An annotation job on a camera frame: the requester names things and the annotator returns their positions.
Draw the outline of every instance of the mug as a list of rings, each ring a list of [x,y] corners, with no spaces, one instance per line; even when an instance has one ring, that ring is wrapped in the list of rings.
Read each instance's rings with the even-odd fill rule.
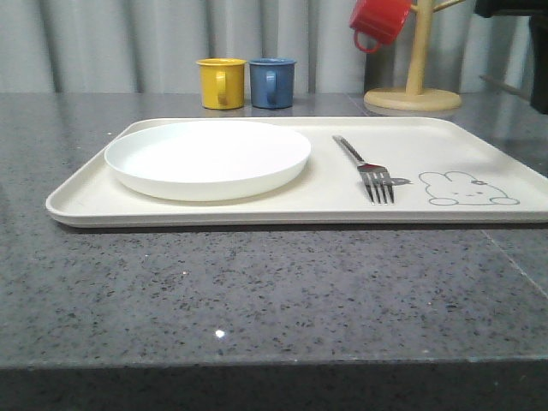
[[[296,63],[279,57],[250,60],[251,104],[261,109],[291,107]]]
[[[365,53],[374,53],[380,45],[391,44],[403,28],[411,10],[411,0],[359,0],[350,16],[354,44]],[[372,49],[360,44],[359,33],[377,40]]]
[[[202,105],[207,109],[229,110],[243,106],[245,60],[205,58],[198,60]]]

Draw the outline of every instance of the red mug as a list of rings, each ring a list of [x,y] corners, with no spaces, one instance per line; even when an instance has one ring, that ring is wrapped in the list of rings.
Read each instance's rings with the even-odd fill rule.
[[[350,17],[354,44],[365,53],[374,53],[380,45],[392,43],[403,28],[411,10],[411,0],[358,0]],[[360,44],[358,34],[377,40],[372,49]]]

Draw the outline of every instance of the cartoon rabbit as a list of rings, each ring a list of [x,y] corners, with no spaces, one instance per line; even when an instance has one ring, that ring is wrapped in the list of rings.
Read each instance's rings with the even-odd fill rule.
[[[503,190],[461,171],[447,173],[425,172],[419,175],[430,194],[429,202],[435,206],[472,205],[489,206],[520,204]]]

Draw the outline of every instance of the yellow mug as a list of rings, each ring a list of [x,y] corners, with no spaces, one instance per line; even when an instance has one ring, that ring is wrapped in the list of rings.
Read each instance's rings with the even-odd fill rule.
[[[243,106],[244,67],[239,58],[198,60],[202,105],[207,109],[228,110]]]

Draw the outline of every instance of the curtain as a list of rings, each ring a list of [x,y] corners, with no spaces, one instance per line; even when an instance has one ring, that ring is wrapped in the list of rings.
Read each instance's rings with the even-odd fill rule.
[[[530,93],[527,17],[434,16],[426,86],[475,92],[495,79]],[[366,55],[348,20],[355,0],[2,0],[0,92],[199,92],[196,60],[291,57],[295,92],[404,86],[411,14]]]

